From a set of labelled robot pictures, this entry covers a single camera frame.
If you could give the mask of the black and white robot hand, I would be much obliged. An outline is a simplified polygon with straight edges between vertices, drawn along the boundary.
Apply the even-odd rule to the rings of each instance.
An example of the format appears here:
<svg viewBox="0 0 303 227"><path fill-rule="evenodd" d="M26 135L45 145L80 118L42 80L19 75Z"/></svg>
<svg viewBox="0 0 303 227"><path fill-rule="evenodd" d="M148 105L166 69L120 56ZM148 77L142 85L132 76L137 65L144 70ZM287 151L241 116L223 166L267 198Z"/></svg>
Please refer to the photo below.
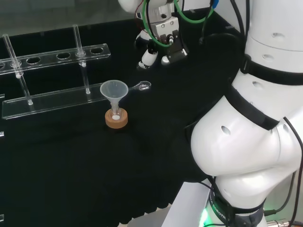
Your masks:
<svg viewBox="0 0 303 227"><path fill-rule="evenodd" d="M176 17L162 22L146 24L149 31L143 29L135 39L136 48L145 48L141 60L137 64L139 70L148 70L161 59L162 65L168 65L176 59L183 48L179 38L179 24Z"/></svg>

